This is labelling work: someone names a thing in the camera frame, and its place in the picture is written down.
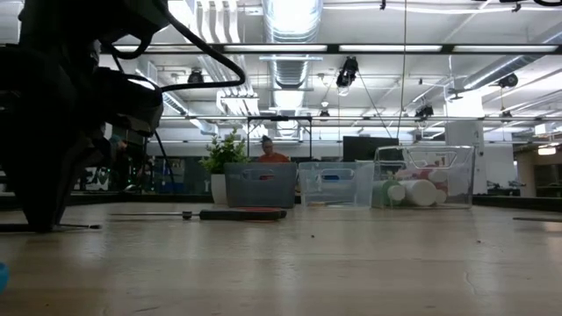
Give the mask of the green potted plant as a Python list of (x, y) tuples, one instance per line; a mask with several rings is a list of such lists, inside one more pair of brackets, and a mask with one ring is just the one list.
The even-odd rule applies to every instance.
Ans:
[(246, 141), (238, 139), (238, 129), (235, 127), (224, 138), (214, 136), (212, 142), (205, 146), (208, 153), (199, 163), (211, 175), (211, 193), (216, 205), (227, 204), (227, 186), (225, 164), (248, 162)]

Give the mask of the overhead light bar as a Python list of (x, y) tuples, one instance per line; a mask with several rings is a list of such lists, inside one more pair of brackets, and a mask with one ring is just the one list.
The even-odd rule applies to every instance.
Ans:
[(562, 44), (211, 44), (223, 54), (476, 54), (562, 55)]

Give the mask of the grey plastic bin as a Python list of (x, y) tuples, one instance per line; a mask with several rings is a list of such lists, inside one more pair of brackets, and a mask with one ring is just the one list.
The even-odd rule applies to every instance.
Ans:
[(291, 209), (295, 205), (296, 163), (230, 162), (224, 171), (229, 207)]

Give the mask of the white paint bottle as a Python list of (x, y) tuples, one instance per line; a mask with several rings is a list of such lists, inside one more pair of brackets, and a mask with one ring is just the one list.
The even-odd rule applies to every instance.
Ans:
[(414, 206), (431, 206), (436, 202), (436, 186), (426, 179), (400, 181), (405, 189), (405, 201)]

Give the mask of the silver ventilation duct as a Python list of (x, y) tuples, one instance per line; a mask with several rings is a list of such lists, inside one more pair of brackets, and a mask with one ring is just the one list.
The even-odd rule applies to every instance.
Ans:
[[(262, 0), (267, 43), (294, 44), (316, 41), (323, 0)], [(300, 89), (310, 70), (309, 61), (272, 61), (270, 71), (279, 89)]]

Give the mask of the black computer monitor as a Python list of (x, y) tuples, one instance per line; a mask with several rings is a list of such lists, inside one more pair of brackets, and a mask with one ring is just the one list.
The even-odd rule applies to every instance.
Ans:
[(393, 138), (344, 136), (342, 139), (343, 160), (345, 162), (372, 161), (379, 147), (398, 145), (399, 140)]

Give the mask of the tall clear plastic bin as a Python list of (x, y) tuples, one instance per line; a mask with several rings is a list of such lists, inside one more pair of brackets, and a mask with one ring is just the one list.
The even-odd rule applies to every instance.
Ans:
[(447, 198), (441, 204), (420, 207), (405, 199), (395, 208), (469, 208), (472, 206), (474, 148), (469, 146), (392, 146), (380, 147), (374, 157), (374, 182), (395, 180), (399, 170), (443, 169), (447, 173)]

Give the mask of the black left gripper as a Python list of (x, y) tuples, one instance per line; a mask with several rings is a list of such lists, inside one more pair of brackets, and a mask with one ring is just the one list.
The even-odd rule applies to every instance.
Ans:
[[(5, 233), (64, 227), (61, 219), (80, 175), (111, 161), (102, 124), (78, 121), (86, 99), (79, 94), (98, 62), (96, 41), (74, 53), (63, 49), (59, 56), (20, 45), (0, 47), (0, 148), (16, 148), (3, 153), (3, 167), (26, 220), (4, 224)], [(30, 146), (40, 136), (50, 141)]]

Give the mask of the green paint bottle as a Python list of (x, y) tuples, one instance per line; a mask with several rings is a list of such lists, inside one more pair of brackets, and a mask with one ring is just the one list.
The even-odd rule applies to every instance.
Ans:
[(398, 181), (380, 180), (372, 186), (373, 207), (385, 208), (399, 205), (406, 197), (406, 189)]

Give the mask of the small clear plastic bin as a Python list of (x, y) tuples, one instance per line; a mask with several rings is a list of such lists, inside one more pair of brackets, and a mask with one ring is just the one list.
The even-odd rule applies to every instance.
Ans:
[(302, 162), (299, 164), (301, 204), (346, 201), (351, 208), (370, 208), (374, 162)]

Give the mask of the pink paint bottle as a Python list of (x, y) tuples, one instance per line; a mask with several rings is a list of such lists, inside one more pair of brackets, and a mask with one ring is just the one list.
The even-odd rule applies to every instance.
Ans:
[(426, 179), (432, 182), (437, 189), (436, 204), (443, 203), (447, 198), (447, 173), (443, 169), (417, 169), (417, 170), (399, 170), (395, 174), (395, 178), (400, 181)]

